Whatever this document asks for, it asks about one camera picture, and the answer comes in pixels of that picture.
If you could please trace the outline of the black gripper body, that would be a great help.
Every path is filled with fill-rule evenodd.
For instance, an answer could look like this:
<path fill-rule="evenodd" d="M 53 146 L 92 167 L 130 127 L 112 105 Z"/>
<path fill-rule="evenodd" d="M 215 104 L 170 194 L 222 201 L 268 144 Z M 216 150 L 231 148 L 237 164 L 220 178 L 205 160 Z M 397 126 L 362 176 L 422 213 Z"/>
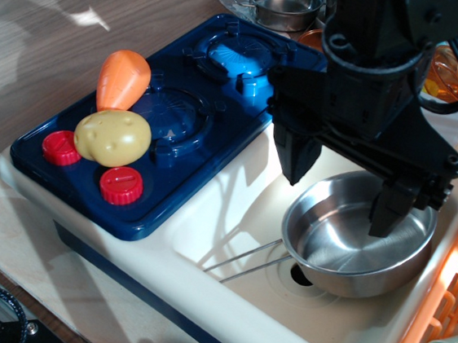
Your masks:
<path fill-rule="evenodd" d="M 268 81 L 274 123 L 316 138 L 379 178 L 407 179 L 414 207 L 441 209 L 458 178 L 458 152 L 421 110 L 418 66 L 360 68 L 331 56 L 323 73 L 278 65 Z"/>

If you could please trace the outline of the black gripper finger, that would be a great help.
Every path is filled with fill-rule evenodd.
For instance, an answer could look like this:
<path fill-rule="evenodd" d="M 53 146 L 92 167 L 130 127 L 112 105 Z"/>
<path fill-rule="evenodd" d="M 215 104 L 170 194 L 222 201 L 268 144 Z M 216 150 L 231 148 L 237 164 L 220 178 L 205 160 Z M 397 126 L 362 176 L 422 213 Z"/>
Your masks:
<path fill-rule="evenodd" d="M 421 188 L 407 179 L 387 179 L 372 204 L 369 235 L 387 237 L 411 212 Z"/>
<path fill-rule="evenodd" d="M 274 123 L 273 139 L 281 171 L 291 186 L 296 185 L 321 155 L 323 144 L 309 135 L 302 135 Z"/>

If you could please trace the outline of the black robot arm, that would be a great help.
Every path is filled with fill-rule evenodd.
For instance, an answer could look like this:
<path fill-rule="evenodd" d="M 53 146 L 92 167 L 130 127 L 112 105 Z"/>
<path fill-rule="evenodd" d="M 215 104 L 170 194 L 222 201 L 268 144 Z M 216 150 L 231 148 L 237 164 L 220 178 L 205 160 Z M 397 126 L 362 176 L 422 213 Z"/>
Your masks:
<path fill-rule="evenodd" d="M 284 176 L 295 184 L 323 147 L 382 179 L 370 234 L 412 209 L 441 209 L 458 153 L 424 118 L 458 112 L 421 96 L 438 44 L 458 61 L 458 0 L 337 0 L 322 32 L 325 72 L 274 67 L 268 101 Z"/>

